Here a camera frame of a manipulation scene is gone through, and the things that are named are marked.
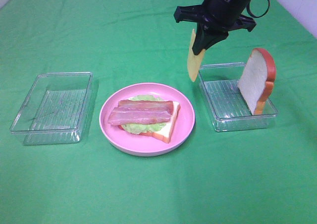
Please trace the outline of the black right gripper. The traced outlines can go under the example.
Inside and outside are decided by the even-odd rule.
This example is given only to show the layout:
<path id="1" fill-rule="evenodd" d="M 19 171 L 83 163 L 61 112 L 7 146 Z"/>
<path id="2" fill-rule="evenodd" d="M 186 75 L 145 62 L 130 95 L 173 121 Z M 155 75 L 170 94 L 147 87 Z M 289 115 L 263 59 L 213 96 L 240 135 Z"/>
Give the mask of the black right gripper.
<path id="1" fill-rule="evenodd" d="M 202 5 L 178 6 L 174 13 L 177 23 L 180 21 L 196 22 L 197 31 L 192 46 L 194 55 L 207 50 L 214 44 L 225 40 L 229 31 L 246 29 L 251 32 L 257 25 L 253 18 L 240 14 L 233 23 L 226 25 L 225 20 L 218 20 Z"/>

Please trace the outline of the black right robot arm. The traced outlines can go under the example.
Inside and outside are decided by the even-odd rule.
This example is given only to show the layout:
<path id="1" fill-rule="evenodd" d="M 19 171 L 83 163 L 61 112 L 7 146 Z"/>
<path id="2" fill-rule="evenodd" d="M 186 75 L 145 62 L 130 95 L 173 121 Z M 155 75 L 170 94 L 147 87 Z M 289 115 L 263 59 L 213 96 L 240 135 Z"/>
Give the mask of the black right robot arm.
<path id="1" fill-rule="evenodd" d="M 197 30 L 192 46 L 194 55 L 207 50 L 225 40 L 228 32 L 254 29 L 253 18 L 242 15 L 251 0 L 204 0 L 202 4 L 178 6 L 174 13 L 175 21 L 196 22 Z"/>

